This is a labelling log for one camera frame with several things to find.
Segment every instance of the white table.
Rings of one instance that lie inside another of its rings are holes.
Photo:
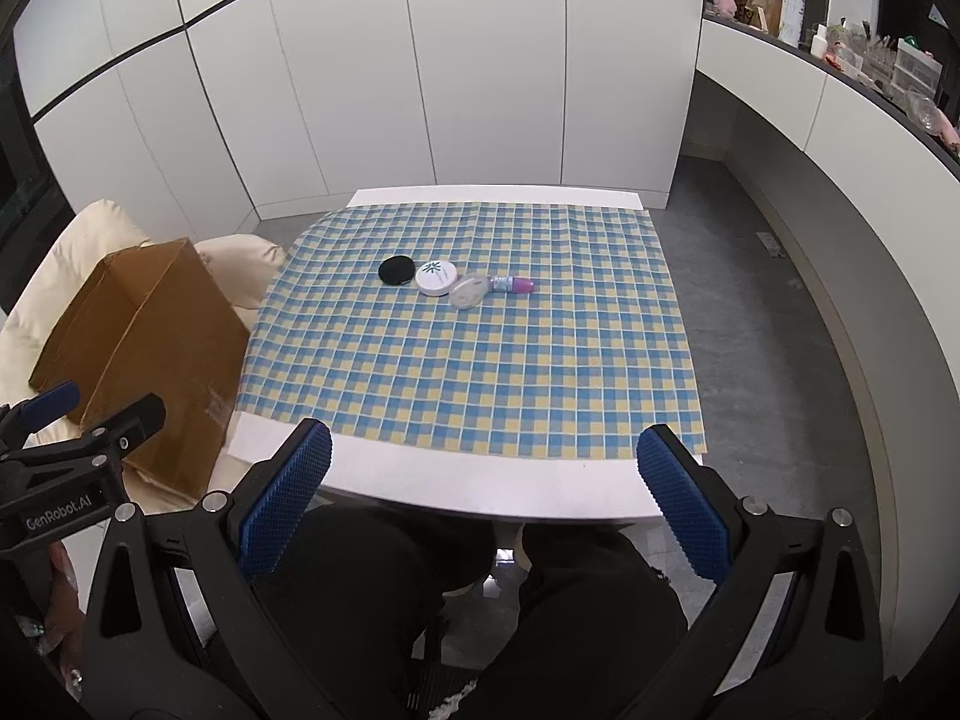
[[[628,191],[537,186],[427,186],[357,191],[349,206],[526,202],[642,209]],[[240,413],[227,447],[248,463],[274,454],[295,425]],[[470,455],[334,434],[323,488],[460,514],[522,520],[635,520],[661,513],[633,460]]]

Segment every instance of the small white bottle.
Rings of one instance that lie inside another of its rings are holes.
[[[788,46],[796,48],[800,45],[805,6],[806,0],[784,0],[781,4],[781,33],[779,33],[779,39]]]
[[[827,25],[817,25],[817,34],[810,43],[810,56],[814,59],[823,59],[827,55]]]

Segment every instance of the gray floor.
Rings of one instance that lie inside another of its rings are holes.
[[[780,514],[853,512],[875,581],[880,576],[877,501],[843,368],[810,295],[788,259],[757,239],[769,227],[726,167],[680,158],[668,208],[651,211],[680,300],[693,354],[709,451],[737,495],[760,495]],[[290,245],[319,215],[264,221],[257,234]],[[692,621],[713,585],[693,574],[669,528],[626,531],[669,576]],[[445,662],[490,662],[517,622],[522,572],[493,570],[496,586],[448,602]],[[779,578],[726,685],[749,677],[787,578]]]

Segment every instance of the silver screw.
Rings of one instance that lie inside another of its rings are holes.
[[[116,517],[117,522],[126,522],[133,517],[133,514],[136,514],[136,506],[133,506],[131,503],[122,503],[117,507],[117,511],[113,513],[113,516]]]
[[[224,493],[208,493],[203,497],[203,508],[208,512],[219,512],[227,506],[227,496]]]
[[[755,514],[759,517],[760,514],[766,514],[769,508],[763,498],[757,498],[755,495],[748,495],[743,499],[743,511],[747,514]]]
[[[830,516],[833,517],[833,521],[841,528],[848,528],[853,525],[853,515],[846,509],[834,509],[830,513]]]

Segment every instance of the person's leg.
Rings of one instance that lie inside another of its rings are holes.
[[[253,590],[350,720],[405,720],[414,641],[493,555],[490,522],[334,504],[304,516]]]
[[[608,720],[686,633],[677,595],[611,528],[527,525],[517,632],[455,720]]]

